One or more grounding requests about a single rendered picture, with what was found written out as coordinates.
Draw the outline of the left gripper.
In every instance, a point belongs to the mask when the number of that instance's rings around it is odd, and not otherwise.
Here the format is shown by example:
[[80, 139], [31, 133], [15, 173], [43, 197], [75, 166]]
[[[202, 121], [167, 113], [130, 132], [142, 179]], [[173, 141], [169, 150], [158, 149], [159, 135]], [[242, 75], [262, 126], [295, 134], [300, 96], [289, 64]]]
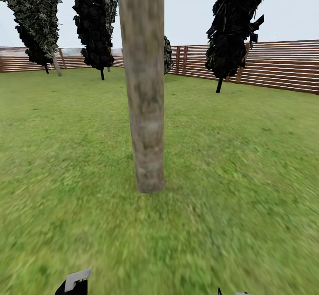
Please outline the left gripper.
[[87, 295], [87, 279], [75, 282], [76, 283], [75, 287], [68, 292], [64, 291], [66, 287], [65, 283], [66, 283], [66, 280], [60, 286], [60, 288], [56, 290], [55, 295]]

